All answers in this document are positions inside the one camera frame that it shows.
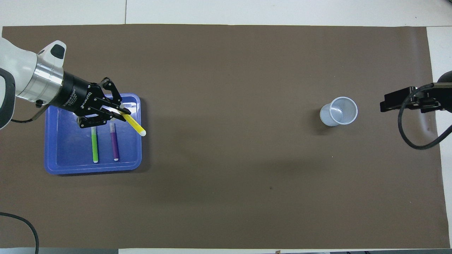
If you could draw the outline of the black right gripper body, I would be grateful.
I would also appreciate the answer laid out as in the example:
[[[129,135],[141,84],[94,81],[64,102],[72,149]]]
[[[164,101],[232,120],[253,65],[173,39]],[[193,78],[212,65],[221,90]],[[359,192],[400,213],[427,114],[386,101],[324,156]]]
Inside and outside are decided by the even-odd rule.
[[[452,71],[448,71],[442,74],[437,82],[429,83],[418,88],[426,87],[423,91],[416,93],[416,96],[419,98],[421,113],[424,114],[436,110],[445,110],[451,113],[451,82]]]

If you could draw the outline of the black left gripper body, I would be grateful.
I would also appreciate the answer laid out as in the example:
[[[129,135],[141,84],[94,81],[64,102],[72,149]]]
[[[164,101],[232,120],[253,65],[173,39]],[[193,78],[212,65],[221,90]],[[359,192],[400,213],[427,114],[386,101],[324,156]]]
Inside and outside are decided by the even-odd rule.
[[[103,90],[97,83],[90,83],[63,71],[62,87],[58,93],[58,107],[71,111],[77,117],[91,117],[87,120],[103,120],[100,99],[105,97]]]

